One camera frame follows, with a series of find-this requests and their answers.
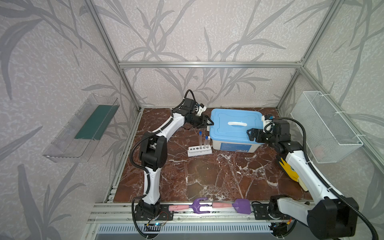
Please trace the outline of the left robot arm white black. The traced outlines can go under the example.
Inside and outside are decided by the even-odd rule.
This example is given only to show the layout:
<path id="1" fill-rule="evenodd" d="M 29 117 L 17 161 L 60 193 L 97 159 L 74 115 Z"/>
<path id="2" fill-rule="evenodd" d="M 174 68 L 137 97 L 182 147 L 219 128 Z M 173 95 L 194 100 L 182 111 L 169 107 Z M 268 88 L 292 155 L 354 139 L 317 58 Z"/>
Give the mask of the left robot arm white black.
<path id="1" fill-rule="evenodd" d="M 206 109 L 196 101 L 193 91 L 187 90 L 181 103 L 171 109 L 170 117 L 154 131 L 145 133 L 132 148 L 131 164 L 144 171 L 144 193 L 132 201 L 135 220 L 153 219 L 160 214 L 160 176 L 168 157 L 168 140 L 184 124 L 196 129 L 213 126 L 213 120 L 204 114 Z"/>

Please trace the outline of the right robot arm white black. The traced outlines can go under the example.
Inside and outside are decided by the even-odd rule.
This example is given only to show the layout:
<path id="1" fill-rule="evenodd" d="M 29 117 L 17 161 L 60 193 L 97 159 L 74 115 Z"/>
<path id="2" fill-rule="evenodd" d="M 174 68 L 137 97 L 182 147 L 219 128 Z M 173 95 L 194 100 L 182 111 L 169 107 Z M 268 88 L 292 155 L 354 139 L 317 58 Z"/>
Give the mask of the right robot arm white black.
<path id="1" fill-rule="evenodd" d="M 275 120 L 269 115 L 263 116 L 262 122 L 261 129 L 247 130 L 249 140 L 273 147 L 298 175 L 315 204 L 311 207 L 289 197 L 278 197 L 276 209 L 306 225 L 319 240 L 353 237 L 358 219 L 368 227 L 373 240 L 379 239 L 373 224 L 359 211 L 358 203 L 334 188 L 310 160 L 304 126 L 291 118 Z"/>

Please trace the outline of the white plastic storage bin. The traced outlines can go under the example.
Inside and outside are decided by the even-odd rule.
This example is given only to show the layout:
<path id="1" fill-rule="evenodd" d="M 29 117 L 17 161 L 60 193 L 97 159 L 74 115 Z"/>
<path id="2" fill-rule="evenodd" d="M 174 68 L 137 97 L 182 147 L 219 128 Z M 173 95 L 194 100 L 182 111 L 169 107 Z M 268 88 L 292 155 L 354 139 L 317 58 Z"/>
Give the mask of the white plastic storage bin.
<path id="1" fill-rule="evenodd" d="M 258 147 L 263 144 L 251 142 L 249 143 L 233 143 L 213 140 L 213 148 L 220 151 L 254 153 Z"/>

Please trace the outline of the white test tube rack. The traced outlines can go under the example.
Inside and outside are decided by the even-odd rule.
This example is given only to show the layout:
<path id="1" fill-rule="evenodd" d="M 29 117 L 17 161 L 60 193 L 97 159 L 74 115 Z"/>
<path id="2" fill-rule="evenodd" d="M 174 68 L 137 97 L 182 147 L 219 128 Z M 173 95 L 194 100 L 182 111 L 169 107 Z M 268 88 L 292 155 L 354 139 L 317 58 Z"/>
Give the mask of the white test tube rack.
<path id="1" fill-rule="evenodd" d="M 200 146 L 193 146 L 188 148 L 188 157 L 196 157 L 212 154 L 212 147 L 210 145 L 200 148 Z"/>

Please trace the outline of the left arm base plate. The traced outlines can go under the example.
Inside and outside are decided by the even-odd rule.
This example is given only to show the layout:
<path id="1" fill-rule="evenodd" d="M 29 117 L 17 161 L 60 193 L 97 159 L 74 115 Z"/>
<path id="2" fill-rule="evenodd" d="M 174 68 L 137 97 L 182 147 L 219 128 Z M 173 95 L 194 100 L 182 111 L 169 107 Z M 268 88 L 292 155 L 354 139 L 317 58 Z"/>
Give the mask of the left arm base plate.
<path id="1" fill-rule="evenodd" d="M 155 210 L 153 213 L 136 206 L 134 214 L 137 221 L 149 221 L 152 219 L 172 221 L 175 213 L 169 210 L 169 205 L 160 205 L 160 208 Z"/>

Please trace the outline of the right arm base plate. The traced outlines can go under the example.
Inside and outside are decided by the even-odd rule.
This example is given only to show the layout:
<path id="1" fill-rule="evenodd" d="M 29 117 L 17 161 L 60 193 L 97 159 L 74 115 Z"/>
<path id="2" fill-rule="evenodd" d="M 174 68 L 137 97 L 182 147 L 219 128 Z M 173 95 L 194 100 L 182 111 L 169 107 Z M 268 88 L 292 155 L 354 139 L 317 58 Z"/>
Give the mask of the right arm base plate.
<path id="1" fill-rule="evenodd" d="M 255 220 L 265 220 L 265 221 L 281 221 L 288 222 L 291 221 L 292 218 L 288 215 L 284 215 L 278 210 L 276 210 L 269 203 L 261 203 L 258 201 L 251 202 L 251 208 L 253 210 L 253 214 Z"/>

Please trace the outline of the blue plastic bin lid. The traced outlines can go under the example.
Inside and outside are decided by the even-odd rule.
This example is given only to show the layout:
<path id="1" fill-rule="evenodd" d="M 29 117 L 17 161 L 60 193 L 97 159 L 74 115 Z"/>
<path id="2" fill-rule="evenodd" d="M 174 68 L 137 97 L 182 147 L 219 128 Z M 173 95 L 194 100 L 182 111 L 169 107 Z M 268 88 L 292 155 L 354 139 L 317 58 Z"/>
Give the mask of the blue plastic bin lid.
<path id="1" fill-rule="evenodd" d="M 263 129 L 262 114 L 256 111 L 213 109 L 210 137 L 215 141 L 251 143 L 247 131 Z"/>

